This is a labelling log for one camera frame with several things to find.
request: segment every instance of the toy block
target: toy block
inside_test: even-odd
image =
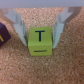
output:
[[[52,36],[50,27],[29,29],[28,47],[32,56],[52,55]]]
[[[0,23],[0,46],[2,46],[10,38],[11,37],[8,33],[8,30],[6,29],[6,26],[4,24]]]

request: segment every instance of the green cube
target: green cube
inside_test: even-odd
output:
[[[30,28],[28,47],[32,56],[52,55],[51,27]]]

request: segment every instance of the brown surface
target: brown surface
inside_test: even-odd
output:
[[[63,8],[15,9],[30,27],[53,26]],[[0,84],[84,84],[84,8],[62,33],[52,56],[32,57],[10,25],[0,48]]]

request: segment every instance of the brown carpet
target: brown carpet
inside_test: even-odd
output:
[[[64,8],[14,9],[30,27],[53,26]],[[84,8],[62,33],[52,56],[30,55],[12,27],[2,19],[11,39],[0,47],[0,84],[84,84]]]

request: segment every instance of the purple block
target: purple block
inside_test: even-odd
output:
[[[6,26],[0,23],[0,46],[11,38]]]

